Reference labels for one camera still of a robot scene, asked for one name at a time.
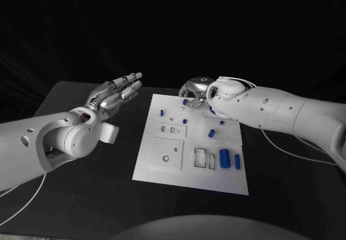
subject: white cable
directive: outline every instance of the white cable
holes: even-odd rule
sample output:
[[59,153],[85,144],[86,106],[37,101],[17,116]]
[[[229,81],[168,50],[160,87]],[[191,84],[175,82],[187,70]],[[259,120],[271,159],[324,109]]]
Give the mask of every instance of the white cable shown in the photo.
[[272,141],[269,140],[269,138],[268,138],[268,136],[266,136],[266,134],[265,134],[265,131],[263,131],[263,130],[260,130],[260,131],[262,131],[262,134],[263,134],[265,138],[268,139],[269,143],[272,144],[272,146],[273,146],[279,151],[282,151],[283,153],[292,155],[292,156],[296,157],[296,158],[301,158],[301,159],[305,159],[305,160],[309,160],[309,161],[318,162],[318,163],[324,163],[324,164],[330,164],[330,165],[338,166],[335,163],[331,163],[331,162],[327,162],[327,161],[321,161],[321,160],[314,160],[314,159],[311,159],[311,158],[307,158],[307,157],[298,156],[298,155],[295,155],[295,154],[286,152],[285,150],[282,150],[282,149],[281,149],[281,148],[272,143]]
[[314,145],[311,145],[307,141],[304,141],[299,137],[295,136],[295,138],[311,148],[314,148],[315,150],[318,150],[321,153],[327,154],[321,149],[318,149]]
[[250,84],[250,86],[256,87],[256,85],[255,85],[255,84],[253,84],[250,81],[247,81],[247,80],[243,80],[243,79],[240,79],[240,78],[236,78],[236,77],[229,77],[229,76],[220,76],[220,78],[224,78],[224,79],[233,79],[233,80],[239,80],[239,81],[242,81],[242,82],[245,82],[245,83]]
[[10,190],[7,190],[1,195],[0,195],[0,198],[8,193],[11,192],[18,186],[12,187]]
[[30,203],[31,200],[34,199],[34,197],[36,197],[36,195],[37,195],[37,193],[38,193],[38,191],[40,191],[40,189],[41,189],[41,185],[43,185],[44,179],[46,179],[46,174],[43,175],[43,179],[41,179],[40,185],[38,185],[38,187],[37,187],[37,191],[36,191],[36,193],[33,194],[33,196],[31,196],[27,204],[21,207],[21,209],[15,212],[15,214],[0,224],[0,226],[1,226],[2,224],[5,224],[5,223],[15,217],[15,215],[21,212],[21,210],[25,208],[25,206],[28,205],[28,203]]

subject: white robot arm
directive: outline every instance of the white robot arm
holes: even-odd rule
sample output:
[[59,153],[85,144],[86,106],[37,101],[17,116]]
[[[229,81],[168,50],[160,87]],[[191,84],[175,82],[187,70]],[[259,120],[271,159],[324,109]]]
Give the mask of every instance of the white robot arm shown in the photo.
[[141,77],[132,73],[102,83],[69,112],[0,124],[0,191],[85,157],[99,140],[113,143],[119,128],[103,121],[138,95]]
[[214,114],[262,130],[282,132],[308,140],[328,154],[346,172],[346,104],[299,97],[268,87],[245,88],[237,78],[193,78],[178,96],[191,91],[185,104],[197,107],[207,101]]

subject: black background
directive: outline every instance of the black background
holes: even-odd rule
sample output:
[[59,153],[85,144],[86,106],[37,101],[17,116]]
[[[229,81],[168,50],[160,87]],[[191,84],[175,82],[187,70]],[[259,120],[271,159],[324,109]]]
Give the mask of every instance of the black background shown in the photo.
[[229,76],[346,102],[343,1],[40,1],[1,10],[2,122],[33,115],[56,82],[102,83],[132,72],[147,87]]

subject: white board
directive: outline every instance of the white board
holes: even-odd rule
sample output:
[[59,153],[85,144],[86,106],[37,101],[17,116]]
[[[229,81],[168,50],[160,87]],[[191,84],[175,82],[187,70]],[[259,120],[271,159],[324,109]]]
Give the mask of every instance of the white board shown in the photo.
[[[185,107],[183,106],[183,100],[184,98],[178,96],[152,95],[132,172],[132,180],[249,195],[239,123],[217,117],[210,112],[207,103],[200,107]],[[224,124],[217,126],[216,123],[219,124],[220,120],[224,121]],[[177,135],[157,135],[158,124],[185,126],[185,137],[178,137]],[[219,138],[220,135],[217,135],[217,133],[221,132],[219,130],[214,131],[214,135],[210,139],[204,136],[209,133],[206,129],[216,127],[221,127],[220,129],[224,128],[221,140]],[[152,158],[158,159],[158,156],[161,157],[164,153],[160,152],[158,154],[152,151],[155,138],[178,140],[183,142],[180,169],[171,170],[167,167],[149,167]],[[194,149],[204,150],[206,162],[209,162],[209,154],[213,155],[214,170],[209,170],[209,167],[201,169],[194,167]],[[229,151],[230,168],[220,168],[220,149],[227,149]],[[236,154],[240,159],[240,170],[234,168]]]

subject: dark table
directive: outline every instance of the dark table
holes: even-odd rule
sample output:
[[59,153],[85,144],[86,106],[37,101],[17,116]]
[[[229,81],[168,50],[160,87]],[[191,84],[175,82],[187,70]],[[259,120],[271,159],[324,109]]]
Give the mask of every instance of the dark table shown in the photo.
[[[59,82],[34,116],[79,107],[98,84]],[[311,239],[344,237],[346,174],[333,165],[295,158],[240,125],[249,196],[132,180],[152,94],[177,89],[141,87],[138,96],[106,121],[119,127],[113,144],[98,142],[93,152],[47,173],[40,192],[1,233],[105,240],[128,228],[161,218],[211,214],[262,221]],[[272,142],[304,157],[330,161],[292,136],[268,132]],[[41,177],[0,199],[0,222],[23,207]]]

